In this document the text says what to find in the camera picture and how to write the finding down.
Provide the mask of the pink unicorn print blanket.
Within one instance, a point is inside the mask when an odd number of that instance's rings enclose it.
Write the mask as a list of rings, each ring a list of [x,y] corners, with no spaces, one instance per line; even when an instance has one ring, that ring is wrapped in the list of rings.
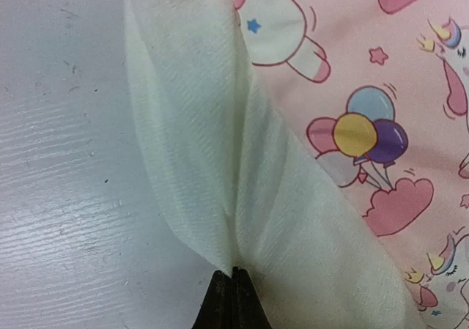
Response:
[[[289,327],[468,326],[468,0],[125,0],[176,235]]]

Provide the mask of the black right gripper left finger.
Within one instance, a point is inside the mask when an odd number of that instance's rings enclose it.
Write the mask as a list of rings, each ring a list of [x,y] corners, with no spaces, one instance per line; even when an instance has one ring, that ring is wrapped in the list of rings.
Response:
[[[193,329],[232,327],[232,280],[220,270],[213,273]]]

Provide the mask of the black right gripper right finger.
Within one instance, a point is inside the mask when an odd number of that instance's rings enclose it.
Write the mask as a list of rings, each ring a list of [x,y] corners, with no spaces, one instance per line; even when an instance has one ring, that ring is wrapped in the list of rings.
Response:
[[[232,271],[232,327],[271,329],[248,271],[238,267]]]

